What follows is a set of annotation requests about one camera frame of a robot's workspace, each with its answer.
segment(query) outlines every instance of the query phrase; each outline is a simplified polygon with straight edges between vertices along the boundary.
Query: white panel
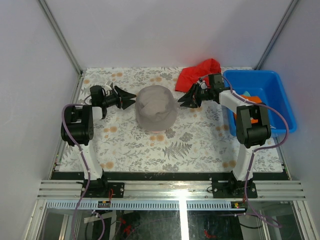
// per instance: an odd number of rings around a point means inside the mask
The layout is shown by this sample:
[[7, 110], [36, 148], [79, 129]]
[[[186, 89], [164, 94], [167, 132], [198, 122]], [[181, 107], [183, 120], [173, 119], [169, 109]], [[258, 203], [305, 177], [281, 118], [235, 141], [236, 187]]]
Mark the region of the white panel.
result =
[[320, 231], [320, 2], [301, 1], [264, 66], [281, 76], [298, 129], [283, 147]]
[[20, 240], [77, 75], [37, 1], [1, 1], [0, 22], [0, 233]]
[[81, 67], [254, 66], [290, 0], [47, 0]]

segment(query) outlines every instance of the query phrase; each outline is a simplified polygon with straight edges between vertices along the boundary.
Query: floral tablecloth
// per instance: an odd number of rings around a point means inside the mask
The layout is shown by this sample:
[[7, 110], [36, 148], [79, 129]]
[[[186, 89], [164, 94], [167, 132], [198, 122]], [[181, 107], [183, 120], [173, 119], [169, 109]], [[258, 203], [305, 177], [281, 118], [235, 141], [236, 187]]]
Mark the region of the floral tablecloth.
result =
[[[161, 85], [178, 100], [183, 93], [174, 91], [182, 67], [89, 68], [78, 103], [83, 104], [93, 85], [112, 81], [133, 94], [150, 85]], [[250, 69], [248, 67], [225, 67]], [[94, 123], [93, 148], [104, 171], [113, 172], [229, 172], [236, 165], [239, 146], [230, 134], [227, 109], [213, 101], [196, 109], [180, 107], [174, 125], [165, 132], [152, 133], [140, 128], [135, 107], [116, 106], [107, 110], [103, 120]], [[269, 139], [267, 145], [273, 145]], [[83, 171], [77, 148], [66, 146], [59, 171]], [[282, 172], [276, 149], [260, 151], [255, 172]]]

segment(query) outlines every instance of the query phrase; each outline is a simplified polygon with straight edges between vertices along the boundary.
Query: gray fabric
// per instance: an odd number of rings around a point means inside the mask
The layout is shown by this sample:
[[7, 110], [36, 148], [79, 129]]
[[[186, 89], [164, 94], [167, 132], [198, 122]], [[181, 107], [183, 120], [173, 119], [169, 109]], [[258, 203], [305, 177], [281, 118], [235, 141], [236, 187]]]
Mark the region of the gray fabric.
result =
[[171, 91], [160, 85], [140, 90], [135, 101], [135, 116], [139, 125], [151, 132], [169, 129], [177, 119], [177, 105]]

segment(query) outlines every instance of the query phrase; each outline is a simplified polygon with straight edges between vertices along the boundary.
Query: blue plastic tray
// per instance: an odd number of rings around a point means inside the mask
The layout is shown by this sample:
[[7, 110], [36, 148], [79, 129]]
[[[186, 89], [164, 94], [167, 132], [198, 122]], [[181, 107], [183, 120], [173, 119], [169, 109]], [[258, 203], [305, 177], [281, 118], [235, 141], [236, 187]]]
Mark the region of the blue plastic tray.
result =
[[[289, 132], [297, 129], [297, 123], [290, 107], [284, 86], [280, 76], [274, 71], [262, 70], [227, 70], [223, 73], [232, 84], [237, 94], [242, 95], [245, 91], [253, 96], [258, 96], [266, 105], [276, 109], [287, 121]], [[271, 137], [277, 137], [286, 133], [282, 120], [272, 111], [268, 110], [271, 125]], [[228, 122], [230, 133], [236, 136], [236, 120], [233, 112], [228, 110]]]

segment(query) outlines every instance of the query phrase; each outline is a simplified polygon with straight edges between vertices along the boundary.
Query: red cloth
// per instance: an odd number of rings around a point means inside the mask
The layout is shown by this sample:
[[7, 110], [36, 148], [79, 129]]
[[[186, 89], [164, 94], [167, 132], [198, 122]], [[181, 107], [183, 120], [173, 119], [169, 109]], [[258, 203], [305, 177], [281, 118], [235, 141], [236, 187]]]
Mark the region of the red cloth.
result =
[[[207, 74], [219, 74], [221, 73], [220, 63], [213, 58], [207, 59], [197, 66], [190, 66], [184, 68], [176, 81], [175, 90], [179, 92], [188, 92], [200, 77]], [[209, 85], [209, 80], [206, 77], [205, 82]]]

